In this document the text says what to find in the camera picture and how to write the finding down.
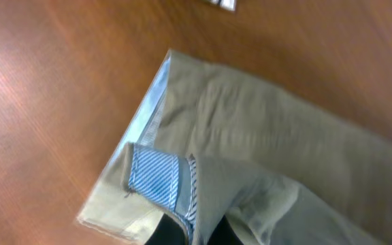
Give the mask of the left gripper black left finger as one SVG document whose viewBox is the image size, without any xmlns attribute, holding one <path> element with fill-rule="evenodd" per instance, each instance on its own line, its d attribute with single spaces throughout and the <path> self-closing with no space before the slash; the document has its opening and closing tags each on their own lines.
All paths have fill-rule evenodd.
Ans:
<svg viewBox="0 0 392 245">
<path fill-rule="evenodd" d="M 154 233 L 145 245 L 185 245 L 186 238 L 180 226 L 168 215 L 164 214 Z"/>
</svg>

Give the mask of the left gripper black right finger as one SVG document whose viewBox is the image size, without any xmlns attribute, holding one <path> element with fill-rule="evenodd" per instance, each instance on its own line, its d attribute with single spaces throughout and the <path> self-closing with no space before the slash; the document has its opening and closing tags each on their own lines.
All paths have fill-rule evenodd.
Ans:
<svg viewBox="0 0 392 245">
<path fill-rule="evenodd" d="M 234 233 L 231 225 L 224 216 L 210 236 L 208 245 L 243 245 L 243 243 Z"/>
</svg>

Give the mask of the khaki shorts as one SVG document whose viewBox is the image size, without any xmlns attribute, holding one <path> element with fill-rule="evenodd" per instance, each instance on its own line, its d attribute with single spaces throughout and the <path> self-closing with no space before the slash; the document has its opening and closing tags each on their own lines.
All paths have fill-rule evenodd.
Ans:
<svg viewBox="0 0 392 245">
<path fill-rule="evenodd" d="M 169 51 L 78 222 L 186 244 L 392 244 L 392 143 L 242 71 Z"/>
</svg>

